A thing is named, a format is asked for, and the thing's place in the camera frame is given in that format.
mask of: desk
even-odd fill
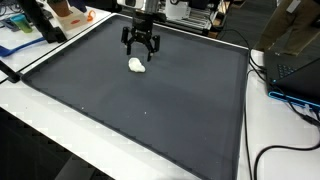
[[[102,11],[99,9],[88,7],[88,12],[90,10],[94,10],[96,12],[96,17],[94,18],[94,20],[92,22],[87,23],[86,25],[67,31],[65,35],[69,41],[73,42],[75,39],[77,39],[74,37],[78,35],[80,32],[93,26],[94,24],[96,24],[97,22],[99,22],[100,20],[106,18],[111,14],[110,12],[107,12],[107,11]],[[55,19],[51,19],[50,22],[54,27],[59,25]],[[11,32],[11,30],[9,30],[8,28],[0,29],[0,34],[1,34],[0,45],[9,49],[18,47],[24,43],[27,43],[32,40],[38,39],[39,37],[42,37],[41,33],[35,27],[33,27],[33,32],[30,34],[25,34],[21,31]],[[11,56],[0,58],[0,59],[6,65],[8,65],[11,69],[17,72],[22,68],[24,68],[25,66],[29,65],[30,63],[37,60],[39,57],[45,55],[46,53],[54,50],[55,48],[61,45],[62,44],[59,44],[59,43],[48,44],[47,42],[44,41],[44,42],[37,43],[32,47],[31,46],[27,47]],[[5,75],[3,72],[0,71],[0,82],[6,78],[7,78],[7,75]]]
[[[22,73],[53,54],[54,52],[44,56]],[[262,53],[253,51],[252,56],[258,63],[262,62]],[[198,179],[141,145],[31,89],[22,82],[12,84],[5,81],[0,85],[0,94],[0,106],[3,109],[116,180]],[[316,144],[319,139],[316,128],[300,120],[284,103],[266,96],[265,86],[255,74],[251,74],[248,81],[247,109],[252,163],[256,154],[265,146],[281,144],[309,147]],[[313,152],[275,150],[263,156],[259,166],[259,180],[302,178],[317,180],[319,168],[320,150]],[[248,179],[242,138],[238,180]]]

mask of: computer equipment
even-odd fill
[[[320,58],[264,54],[267,90],[272,98],[304,107],[320,108]]]

